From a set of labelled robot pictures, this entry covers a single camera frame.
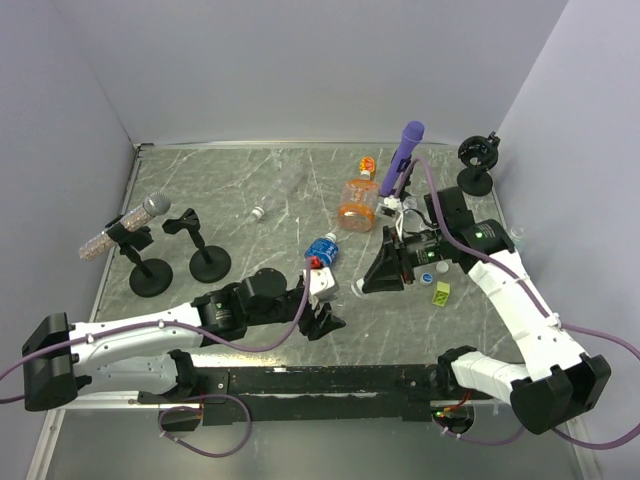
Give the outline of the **blue label water bottle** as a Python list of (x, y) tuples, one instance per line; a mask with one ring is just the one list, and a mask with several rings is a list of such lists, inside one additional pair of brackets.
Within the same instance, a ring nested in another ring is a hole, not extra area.
[(330, 232), (315, 239), (304, 254), (312, 269), (330, 267), (339, 253), (337, 236)]

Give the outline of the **clear bottle white cap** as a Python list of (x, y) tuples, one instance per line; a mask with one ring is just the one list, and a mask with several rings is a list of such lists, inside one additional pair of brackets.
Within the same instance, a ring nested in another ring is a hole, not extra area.
[(253, 219), (260, 220), (265, 215), (265, 210), (260, 206), (256, 206), (252, 209), (250, 215)]

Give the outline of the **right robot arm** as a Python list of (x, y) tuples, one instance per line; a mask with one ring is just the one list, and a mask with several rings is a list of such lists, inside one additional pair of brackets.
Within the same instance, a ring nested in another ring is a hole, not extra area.
[(431, 387), (448, 398), (475, 390), (507, 403), (533, 434), (591, 410), (610, 378), (610, 365), (601, 355), (589, 356), (561, 328), (502, 225), (476, 221), (458, 187), (424, 200), (429, 215), (441, 212), (442, 220), (433, 230), (406, 237), (384, 228), (381, 248), (357, 291), (401, 291), (417, 268), (448, 260), (487, 296), (523, 358), (509, 364), (474, 347), (449, 349), (438, 357)]

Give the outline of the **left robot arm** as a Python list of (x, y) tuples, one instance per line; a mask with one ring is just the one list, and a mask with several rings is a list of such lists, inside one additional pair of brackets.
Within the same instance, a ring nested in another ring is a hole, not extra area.
[(240, 282), (161, 312), (106, 323), (46, 317), (22, 346), (24, 407), (40, 412), (98, 392), (138, 391), (184, 402), (198, 375), (190, 350), (225, 345), (254, 326), (289, 324), (310, 341), (344, 327), (329, 304), (339, 286), (329, 268), (303, 272), (290, 289), (264, 268)]

